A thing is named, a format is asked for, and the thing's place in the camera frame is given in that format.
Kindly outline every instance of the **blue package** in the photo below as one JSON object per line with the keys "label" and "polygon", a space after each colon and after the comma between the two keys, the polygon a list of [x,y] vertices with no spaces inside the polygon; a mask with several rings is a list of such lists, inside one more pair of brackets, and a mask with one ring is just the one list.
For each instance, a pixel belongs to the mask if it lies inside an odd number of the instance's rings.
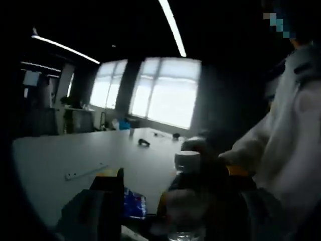
{"label": "blue package", "polygon": [[130,129],[130,123],[128,123],[124,119],[120,119],[118,121],[118,123],[119,123],[119,129],[120,130],[129,130]]}
{"label": "blue package", "polygon": [[124,189],[124,216],[138,219],[146,217],[146,198],[136,192]]}

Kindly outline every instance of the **white bottle cap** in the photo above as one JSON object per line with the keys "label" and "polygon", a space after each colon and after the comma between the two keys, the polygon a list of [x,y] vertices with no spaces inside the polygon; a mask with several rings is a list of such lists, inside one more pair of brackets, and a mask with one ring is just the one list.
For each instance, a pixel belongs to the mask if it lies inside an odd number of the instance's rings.
{"label": "white bottle cap", "polygon": [[196,173],[201,168],[201,154],[192,151],[181,151],[175,154],[175,168],[184,173]]}

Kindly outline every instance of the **fluorescent light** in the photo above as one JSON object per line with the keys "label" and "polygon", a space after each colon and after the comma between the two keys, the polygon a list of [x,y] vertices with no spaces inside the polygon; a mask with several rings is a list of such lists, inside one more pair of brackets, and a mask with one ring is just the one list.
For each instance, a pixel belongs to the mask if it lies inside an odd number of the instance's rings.
{"label": "fluorescent light", "polygon": [[171,28],[171,31],[174,35],[174,39],[175,39],[175,42],[177,44],[177,47],[179,49],[179,52],[180,52],[180,55],[182,57],[186,57],[186,53],[185,53],[185,49],[184,49],[184,46],[183,46],[183,42],[182,42],[182,38],[181,38],[181,35],[180,35],[180,32],[179,32],[179,29],[177,28],[177,25],[176,25],[176,21],[174,19],[174,16],[173,16],[173,13],[172,13],[172,10],[171,10],[171,7],[169,5],[169,2],[168,0],[158,0],[162,9],[163,9],[163,12],[166,16],[166,19],[167,19],[167,22],[169,23],[170,25],[170,28]]}
{"label": "fluorescent light", "polygon": [[33,39],[38,39],[38,40],[41,40],[41,41],[44,41],[44,42],[47,42],[47,43],[50,43],[50,44],[53,44],[53,45],[56,45],[56,46],[58,46],[58,47],[60,47],[60,48],[63,48],[63,49],[65,49],[65,50],[68,50],[68,51],[70,51],[70,52],[72,52],[72,53],[74,53],[74,54],[78,54],[79,56],[84,57],[84,58],[86,58],[86,59],[88,59],[88,60],[90,60],[90,61],[92,61],[92,62],[94,62],[94,63],[96,63],[96,64],[100,64],[99,61],[97,61],[97,60],[95,60],[95,59],[92,59],[92,58],[88,57],[87,55],[84,55],[84,54],[82,54],[82,53],[80,53],[80,52],[78,52],[78,51],[76,51],[76,50],[74,50],[74,49],[68,48],[68,47],[66,47],[66,46],[64,46],[64,45],[62,45],[62,44],[57,43],[57,42],[51,41],[51,40],[49,40],[49,39],[42,38],[42,37],[40,37],[40,36],[38,36],[38,35],[32,35],[32,38],[33,38]]}
{"label": "fluorescent light", "polygon": [[59,75],[47,74],[48,77],[59,78]]}
{"label": "fluorescent light", "polygon": [[71,86],[72,86],[72,81],[74,80],[74,75],[75,75],[75,73],[72,74],[71,79],[70,79],[70,83],[69,83],[69,87],[68,87],[68,92],[67,92],[67,97],[69,97],[69,95],[70,95]]}
{"label": "fluorescent light", "polygon": [[37,67],[41,67],[41,68],[45,68],[45,69],[50,69],[50,70],[54,70],[54,71],[57,71],[57,72],[61,72],[61,70],[59,70],[59,69],[50,68],[50,67],[47,67],[47,66],[44,66],[44,65],[40,65],[40,64],[34,64],[34,63],[29,63],[29,62],[24,62],[24,61],[21,61],[21,63],[22,64],[33,65],[33,66],[37,66]]}
{"label": "fluorescent light", "polygon": [[24,91],[24,97],[25,97],[25,98],[27,98],[27,96],[28,96],[28,89],[27,89],[27,88],[25,88],[25,91]]}

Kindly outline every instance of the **table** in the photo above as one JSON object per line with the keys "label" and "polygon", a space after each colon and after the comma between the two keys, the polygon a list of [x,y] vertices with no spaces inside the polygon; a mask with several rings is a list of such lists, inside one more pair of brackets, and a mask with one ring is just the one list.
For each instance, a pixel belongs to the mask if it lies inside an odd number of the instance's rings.
{"label": "table", "polygon": [[[154,137],[154,132],[163,135]],[[139,146],[140,138],[149,141],[150,147]],[[14,141],[13,151],[27,197],[43,222],[54,227],[62,207],[90,187],[97,167],[123,167],[125,186],[146,196],[148,213],[156,213],[162,192],[175,177],[174,154],[182,142],[142,128],[135,129],[132,137],[124,130],[20,138]],[[68,173],[84,172],[66,179]]]}

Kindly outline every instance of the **window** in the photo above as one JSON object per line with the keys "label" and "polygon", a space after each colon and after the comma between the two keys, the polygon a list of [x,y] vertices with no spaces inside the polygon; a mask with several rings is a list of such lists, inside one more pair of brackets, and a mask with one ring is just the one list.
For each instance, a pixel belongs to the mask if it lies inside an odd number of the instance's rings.
{"label": "window", "polygon": [[198,60],[146,59],[137,78],[130,113],[189,129],[200,71]]}
{"label": "window", "polygon": [[102,64],[96,75],[90,104],[114,109],[127,60]]}

